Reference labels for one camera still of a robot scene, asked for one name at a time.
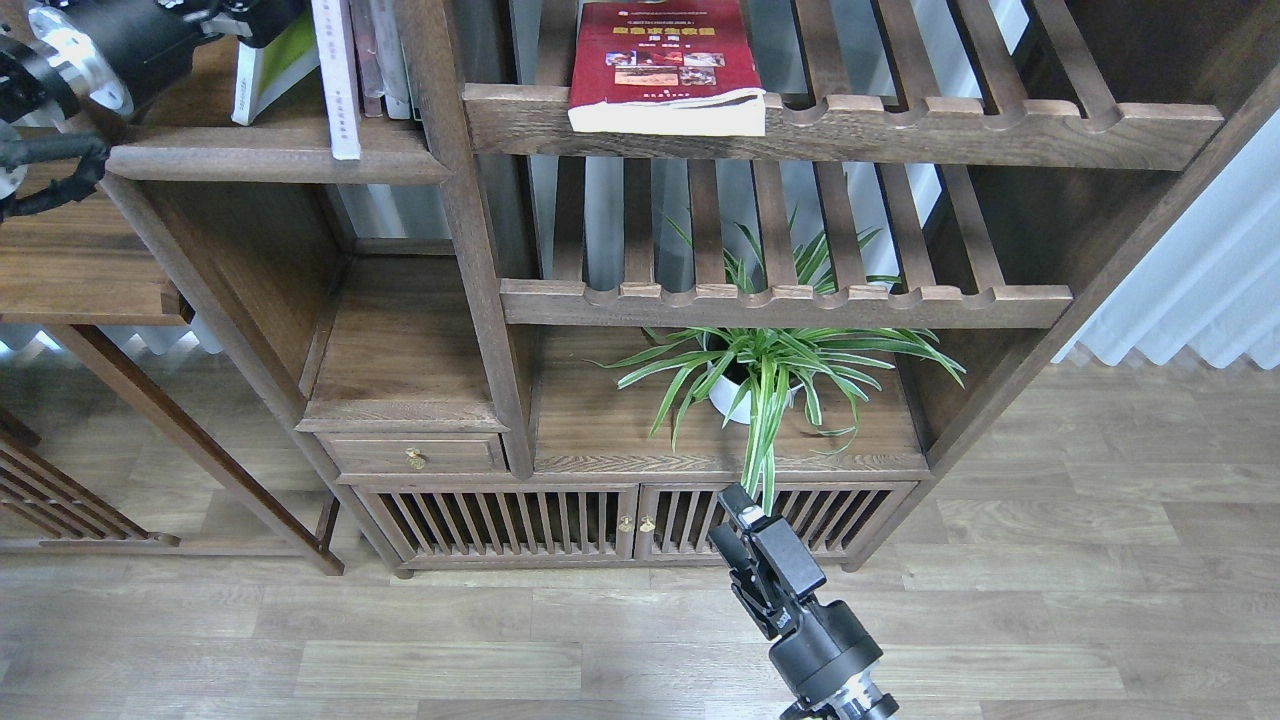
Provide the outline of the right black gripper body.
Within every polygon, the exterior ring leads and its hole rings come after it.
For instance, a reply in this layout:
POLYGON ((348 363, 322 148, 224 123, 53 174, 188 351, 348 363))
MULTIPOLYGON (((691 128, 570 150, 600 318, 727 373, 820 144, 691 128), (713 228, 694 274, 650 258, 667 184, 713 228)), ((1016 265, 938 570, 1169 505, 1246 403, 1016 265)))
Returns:
POLYGON ((818 602, 826 574, 785 519, 740 533, 726 523, 710 542, 730 565, 735 596, 773 642, 769 659, 795 696, 792 711, 883 710, 870 679, 882 650, 844 601, 818 602))

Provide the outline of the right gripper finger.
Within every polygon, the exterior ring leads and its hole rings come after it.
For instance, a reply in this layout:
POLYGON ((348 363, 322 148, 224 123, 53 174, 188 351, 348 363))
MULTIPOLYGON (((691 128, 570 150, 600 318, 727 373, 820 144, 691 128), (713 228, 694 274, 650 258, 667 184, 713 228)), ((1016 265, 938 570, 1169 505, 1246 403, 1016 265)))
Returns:
POLYGON ((765 511, 740 484, 726 486, 717 495, 717 501, 737 530, 755 530, 765 524, 765 511))

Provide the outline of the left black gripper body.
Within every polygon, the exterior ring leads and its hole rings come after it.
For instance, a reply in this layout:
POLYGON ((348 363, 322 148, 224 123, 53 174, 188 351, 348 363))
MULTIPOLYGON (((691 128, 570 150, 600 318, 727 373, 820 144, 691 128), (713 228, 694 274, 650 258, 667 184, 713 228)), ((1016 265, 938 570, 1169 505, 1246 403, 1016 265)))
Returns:
POLYGON ((265 47, 303 1, 31 1, 29 109, 73 117, 81 99, 128 117, 192 70, 196 47, 224 35, 265 47))

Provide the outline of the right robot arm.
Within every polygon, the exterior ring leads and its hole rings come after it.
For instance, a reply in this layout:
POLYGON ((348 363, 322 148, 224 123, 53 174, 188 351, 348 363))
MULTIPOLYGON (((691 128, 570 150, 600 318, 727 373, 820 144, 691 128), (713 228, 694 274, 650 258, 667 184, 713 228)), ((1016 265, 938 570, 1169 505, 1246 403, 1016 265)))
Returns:
POLYGON ((739 484, 718 495, 728 521, 710 542, 730 565, 733 594, 763 635, 795 702, 783 719, 891 719, 899 703, 870 670, 882 656, 841 600, 820 603, 826 574, 781 515, 767 515, 739 484))

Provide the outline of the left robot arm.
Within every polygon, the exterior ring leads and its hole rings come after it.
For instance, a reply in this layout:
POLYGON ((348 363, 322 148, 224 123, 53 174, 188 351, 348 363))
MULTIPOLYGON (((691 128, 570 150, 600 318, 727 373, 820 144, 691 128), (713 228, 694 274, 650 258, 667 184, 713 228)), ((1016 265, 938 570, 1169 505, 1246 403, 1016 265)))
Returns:
POLYGON ((3 36, 3 217, 81 201, 109 143, 54 126, 96 104, 129 117, 186 78, 195 50, 224 36, 264 47, 306 1, 28 1, 28 42, 3 36))

